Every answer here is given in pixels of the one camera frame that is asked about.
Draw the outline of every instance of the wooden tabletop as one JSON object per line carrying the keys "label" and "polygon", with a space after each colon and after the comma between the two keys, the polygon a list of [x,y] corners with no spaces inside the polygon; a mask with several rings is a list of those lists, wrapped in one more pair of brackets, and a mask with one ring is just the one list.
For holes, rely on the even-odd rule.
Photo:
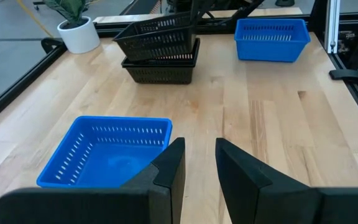
{"label": "wooden tabletop", "polygon": [[[237,10],[211,11],[215,18],[231,17]],[[299,15],[302,11],[298,7],[283,7],[278,9],[255,9],[249,16],[281,16],[281,15]],[[93,22],[134,22],[143,21],[145,19],[153,19],[164,16],[164,14],[143,14],[143,15],[125,15],[125,16],[101,16],[97,17]]]}
{"label": "wooden tabletop", "polygon": [[358,186],[358,106],[314,34],[295,63],[239,61],[233,35],[199,35],[190,85],[139,85],[111,38],[65,52],[0,113],[0,195],[35,180],[81,115],[166,117],[186,139],[182,223],[230,223],[214,158],[224,137],[311,186]]}

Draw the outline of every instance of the blue plastic basket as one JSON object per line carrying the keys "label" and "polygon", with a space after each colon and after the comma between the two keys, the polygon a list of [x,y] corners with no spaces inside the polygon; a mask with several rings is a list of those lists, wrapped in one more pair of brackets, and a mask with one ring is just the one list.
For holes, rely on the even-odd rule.
{"label": "blue plastic basket", "polygon": [[41,187],[115,188],[150,164],[169,144],[165,118],[81,116],[37,179]]}
{"label": "blue plastic basket", "polygon": [[294,62],[310,36],[303,19],[239,19],[234,40],[240,60]]}

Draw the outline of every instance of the yellow cable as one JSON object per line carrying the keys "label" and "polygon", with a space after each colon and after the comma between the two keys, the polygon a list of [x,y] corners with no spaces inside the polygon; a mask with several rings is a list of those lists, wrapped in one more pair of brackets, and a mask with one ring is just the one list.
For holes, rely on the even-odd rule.
{"label": "yellow cable", "polygon": [[37,18],[35,18],[33,13],[23,4],[22,0],[17,0],[17,3],[19,3],[19,5],[23,8],[23,10],[25,10],[25,12],[35,21],[35,23],[38,24],[38,26],[43,31],[45,31],[50,37],[53,38],[53,35],[41,24],[41,22]]}

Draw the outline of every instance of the stacked black baskets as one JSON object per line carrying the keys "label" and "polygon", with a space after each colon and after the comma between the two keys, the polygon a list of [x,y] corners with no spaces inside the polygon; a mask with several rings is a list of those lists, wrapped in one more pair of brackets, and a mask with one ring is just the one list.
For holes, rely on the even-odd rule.
{"label": "stacked black baskets", "polygon": [[122,67],[137,83],[191,83],[200,49],[196,23],[203,14],[192,10],[133,22],[114,39],[127,56]]}

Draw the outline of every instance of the floor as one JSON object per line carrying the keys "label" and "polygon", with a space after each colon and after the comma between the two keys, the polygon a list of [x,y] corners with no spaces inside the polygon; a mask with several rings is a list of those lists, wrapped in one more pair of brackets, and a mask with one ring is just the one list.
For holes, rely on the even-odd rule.
{"label": "floor", "polygon": [[[92,19],[98,16],[118,15],[131,1],[100,0],[90,5],[84,15],[90,16]],[[23,2],[46,29],[58,37],[56,26],[63,18],[47,6],[41,5],[39,11],[36,11],[31,0],[23,0]],[[341,2],[342,12],[358,11],[358,2],[357,4],[354,4],[354,0],[342,0]],[[313,0],[296,0],[295,6],[308,14],[313,3]],[[262,8],[271,7],[276,7],[275,0],[265,0]],[[16,1],[0,0],[0,94],[45,56],[39,40],[46,36],[46,33]]]}

